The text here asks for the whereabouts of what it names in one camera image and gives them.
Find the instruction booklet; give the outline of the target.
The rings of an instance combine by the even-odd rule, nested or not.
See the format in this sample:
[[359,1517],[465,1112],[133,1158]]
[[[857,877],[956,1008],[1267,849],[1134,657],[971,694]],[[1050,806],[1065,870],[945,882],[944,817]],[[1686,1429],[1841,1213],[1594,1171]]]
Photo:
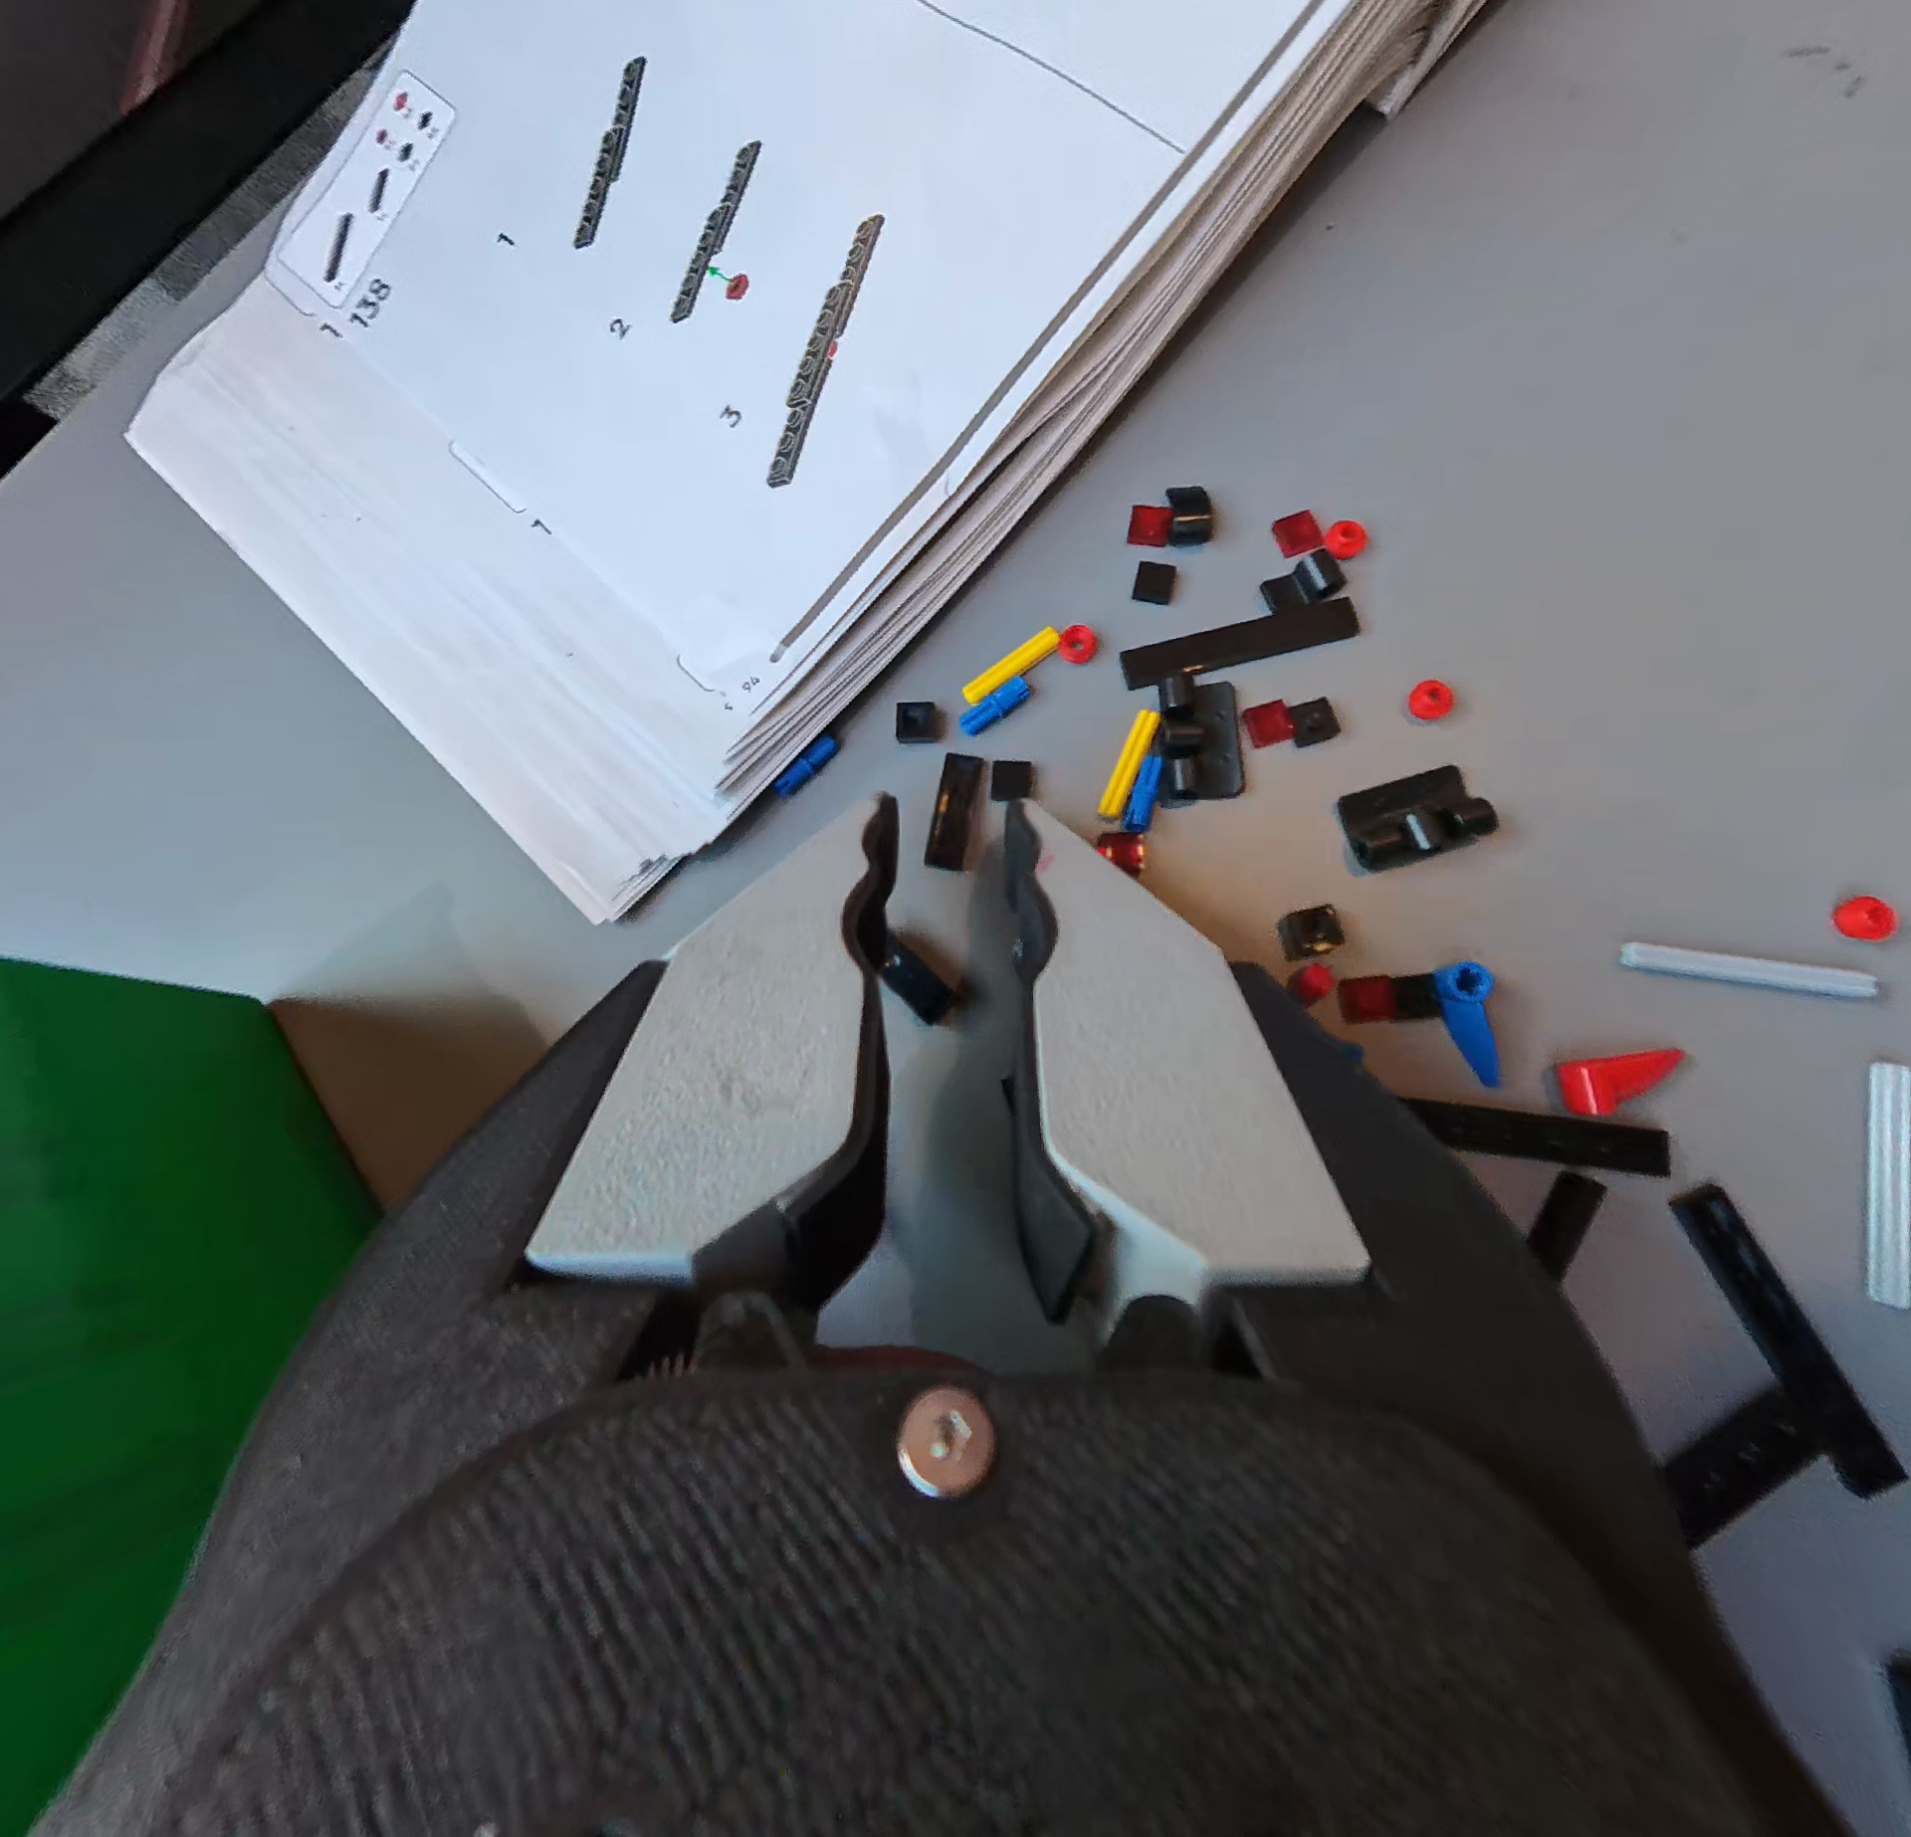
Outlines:
[[1488,0],[419,0],[128,439],[590,920]]

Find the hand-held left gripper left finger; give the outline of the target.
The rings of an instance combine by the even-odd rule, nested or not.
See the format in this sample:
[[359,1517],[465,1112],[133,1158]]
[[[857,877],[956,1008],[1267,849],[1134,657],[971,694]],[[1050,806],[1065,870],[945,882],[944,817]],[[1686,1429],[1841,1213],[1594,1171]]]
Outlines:
[[885,1222],[896,838],[896,801],[875,793],[673,950],[534,1268],[799,1309],[847,1284]]

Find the green plastic bin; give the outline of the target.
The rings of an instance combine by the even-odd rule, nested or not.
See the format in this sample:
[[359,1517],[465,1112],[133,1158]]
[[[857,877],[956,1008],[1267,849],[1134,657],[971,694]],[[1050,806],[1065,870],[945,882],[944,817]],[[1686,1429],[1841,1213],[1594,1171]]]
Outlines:
[[5,1832],[120,1702],[375,1216],[264,1006],[5,960]]

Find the black connector pin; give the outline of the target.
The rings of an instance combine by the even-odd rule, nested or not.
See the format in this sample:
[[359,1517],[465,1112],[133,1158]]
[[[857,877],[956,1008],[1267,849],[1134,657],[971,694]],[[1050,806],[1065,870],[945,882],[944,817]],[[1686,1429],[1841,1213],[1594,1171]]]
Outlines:
[[879,965],[879,982],[919,1018],[924,1027],[940,1025],[962,1001],[964,991],[901,932],[890,932]]

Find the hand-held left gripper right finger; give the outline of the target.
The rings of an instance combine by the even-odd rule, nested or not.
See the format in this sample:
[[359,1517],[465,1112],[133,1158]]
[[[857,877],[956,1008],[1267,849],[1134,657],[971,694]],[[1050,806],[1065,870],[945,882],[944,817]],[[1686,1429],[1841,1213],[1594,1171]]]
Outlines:
[[1014,801],[1016,1239],[1039,1310],[1350,1287],[1371,1253],[1225,954]]

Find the black toy set box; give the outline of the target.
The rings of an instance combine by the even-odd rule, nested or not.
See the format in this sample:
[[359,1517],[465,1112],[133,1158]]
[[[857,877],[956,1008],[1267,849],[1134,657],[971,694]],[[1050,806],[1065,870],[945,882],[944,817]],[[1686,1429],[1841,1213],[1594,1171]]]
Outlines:
[[5,0],[5,471],[279,199],[414,0]]

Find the small brick pieces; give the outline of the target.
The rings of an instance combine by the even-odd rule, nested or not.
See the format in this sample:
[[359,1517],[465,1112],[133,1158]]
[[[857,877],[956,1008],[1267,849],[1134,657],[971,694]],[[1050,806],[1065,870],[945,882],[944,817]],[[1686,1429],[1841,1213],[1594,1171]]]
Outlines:
[[1589,1229],[1627,1368],[1736,1322],[1755,1394],[1675,1450],[1688,1538],[1727,1560],[1811,1520],[1908,1550],[1908,1315],[1861,1299],[1859,1088],[1908,1060],[1908,934],[1829,925],[1832,897],[1908,909],[1906,582],[1801,553],[1566,587],[1488,561],[1413,579],[1430,635],[1400,654],[1377,563],[1266,554],[1253,594],[1221,558],[1142,559],[1099,666],[1068,695],[1032,671],[998,755],[1091,834],[1065,704],[1142,657],[1076,761],[1166,708],[1155,826],[1113,822],[1119,863],[1332,1066],[1322,1154],[1380,1193],[1350,1203],[1373,1273],[1321,1280],[1332,1315],[1424,1305],[1444,1406],[1497,1391],[1563,1438],[1561,1373],[1490,1299],[1517,1273],[1580,1336],[1525,1215]]

